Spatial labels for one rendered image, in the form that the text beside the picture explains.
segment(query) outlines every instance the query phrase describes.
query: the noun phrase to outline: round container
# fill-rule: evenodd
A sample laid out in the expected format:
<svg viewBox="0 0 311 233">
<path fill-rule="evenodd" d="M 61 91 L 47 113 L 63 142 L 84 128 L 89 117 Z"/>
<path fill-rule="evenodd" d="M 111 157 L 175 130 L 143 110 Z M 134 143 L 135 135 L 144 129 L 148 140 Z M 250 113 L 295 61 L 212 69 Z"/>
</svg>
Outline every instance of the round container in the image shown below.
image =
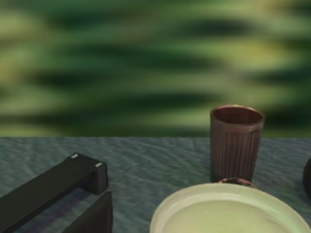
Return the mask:
<svg viewBox="0 0 311 233">
<path fill-rule="evenodd" d="M 311 233 L 304 219 L 281 200 L 230 183 L 200 184 L 173 193 L 156 209 L 150 233 L 253 233 L 256 226 L 265 233 Z"/>
</svg>

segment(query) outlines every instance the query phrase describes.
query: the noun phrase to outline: table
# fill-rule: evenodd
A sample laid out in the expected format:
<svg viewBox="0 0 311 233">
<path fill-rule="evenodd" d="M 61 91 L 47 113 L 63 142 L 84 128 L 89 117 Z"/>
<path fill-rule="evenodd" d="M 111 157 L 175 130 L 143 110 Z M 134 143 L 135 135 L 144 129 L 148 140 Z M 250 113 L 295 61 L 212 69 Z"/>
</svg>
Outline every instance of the table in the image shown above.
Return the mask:
<svg viewBox="0 0 311 233">
<path fill-rule="evenodd" d="M 152 214 L 164 198 L 209 182 L 208 138 L 0 138 L 0 195 L 74 152 L 108 164 L 114 233 L 149 232 Z M 302 188 L 309 158 L 311 139 L 262 139 L 253 183 L 289 204 L 311 225 L 311 200 Z M 60 233 L 97 198 L 77 189 L 16 232 Z"/>
</svg>

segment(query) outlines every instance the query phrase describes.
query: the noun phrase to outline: ribbed cup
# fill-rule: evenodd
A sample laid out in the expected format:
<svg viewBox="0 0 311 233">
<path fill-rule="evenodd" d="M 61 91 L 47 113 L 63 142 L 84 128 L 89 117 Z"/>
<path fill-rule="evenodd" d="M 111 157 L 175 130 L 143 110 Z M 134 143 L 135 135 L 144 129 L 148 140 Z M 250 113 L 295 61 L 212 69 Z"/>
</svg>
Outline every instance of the ribbed cup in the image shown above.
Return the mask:
<svg viewBox="0 0 311 233">
<path fill-rule="evenodd" d="M 228 177 L 252 181 L 264 115 L 252 108 L 223 105 L 210 112 L 210 181 Z"/>
</svg>

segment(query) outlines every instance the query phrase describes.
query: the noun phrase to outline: cup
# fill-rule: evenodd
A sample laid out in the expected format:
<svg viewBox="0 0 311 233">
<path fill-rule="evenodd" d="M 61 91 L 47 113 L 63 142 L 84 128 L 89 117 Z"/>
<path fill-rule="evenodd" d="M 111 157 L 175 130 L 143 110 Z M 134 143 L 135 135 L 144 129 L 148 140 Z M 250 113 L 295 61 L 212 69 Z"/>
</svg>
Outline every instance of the cup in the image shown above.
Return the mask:
<svg viewBox="0 0 311 233">
<path fill-rule="evenodd" d="M 228 177 L 252 181 L 263 113 L 240 105 L 223 105 L 210 112 L 210 181 Z"/>
<path fill-rule="evenodd" d="M 311 233 L 290 206 L 255 188 L 230 183 L 191 186 L 156 209 L 149 233 Z"/>
</svg>

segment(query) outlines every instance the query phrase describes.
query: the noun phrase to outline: black object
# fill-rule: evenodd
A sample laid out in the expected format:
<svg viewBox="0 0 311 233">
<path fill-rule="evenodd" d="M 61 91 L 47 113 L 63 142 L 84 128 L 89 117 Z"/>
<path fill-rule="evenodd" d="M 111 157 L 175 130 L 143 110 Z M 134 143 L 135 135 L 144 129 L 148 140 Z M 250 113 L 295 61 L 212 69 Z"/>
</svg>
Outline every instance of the black object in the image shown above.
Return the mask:
<svg viewBox="0 0 311 233">
<path fill-rule="evenodd" d="M 112 233 L 112 194 L 106 192 L 63 233 Z"/>
<path fill-rule="evenodd" d="M 302 184 L 307 196 L 311 199 L 311 159 L 307 161 L 303 170 Z"/>
<path fill-rule="evenodd" d="M 75 153 L 0 198 L 0 232 L 11 233 L 73 189 L 93 194 L 108 188 L 106 163 Z"/>
</svg>

